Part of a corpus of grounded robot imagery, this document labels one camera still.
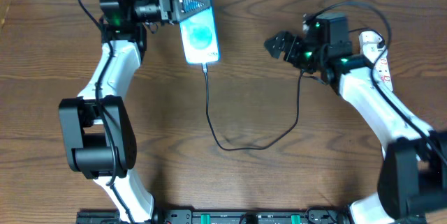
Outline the blue Galaxy smartphone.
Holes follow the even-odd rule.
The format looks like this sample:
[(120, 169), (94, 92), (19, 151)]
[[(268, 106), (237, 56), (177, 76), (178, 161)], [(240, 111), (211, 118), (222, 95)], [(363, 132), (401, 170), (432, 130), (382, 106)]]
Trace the blue Galaxy smartphone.
[(207, 64), (220, 58), (213, 7), (179, 24), (184, 55), (188, 64)]

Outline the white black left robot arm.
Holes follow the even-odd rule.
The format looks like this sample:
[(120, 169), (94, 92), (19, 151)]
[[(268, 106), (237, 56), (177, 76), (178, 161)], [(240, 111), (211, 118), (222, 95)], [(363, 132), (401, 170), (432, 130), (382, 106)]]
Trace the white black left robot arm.
[(165, 223), (135, 169), (136, 138), (124, 99), (147, 50), (147, 34), (209, 11), (211, 0), (99, 0), (101, 59), (87, 86), (59, 104), (69, 167), (102, 187), (117, 207), (90, 223)]

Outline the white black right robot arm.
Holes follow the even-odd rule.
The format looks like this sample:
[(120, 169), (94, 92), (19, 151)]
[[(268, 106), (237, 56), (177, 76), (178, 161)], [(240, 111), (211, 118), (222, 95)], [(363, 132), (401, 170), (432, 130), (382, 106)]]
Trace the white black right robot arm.
[(350, 103), (381, 143), (384, 156), (377, 192), (349, 206), (352, 223), (398, 223), (446, 208), (446, 133), (413, 114), (383, 83), (374, 64), (387, 52), (373, 31), (361, 33), (354, 54), (347, 17), (320, 13), (304, 21), (304, 36), (280, 31), (264, 42), (304, 73), (320, 72), (324, 84)]

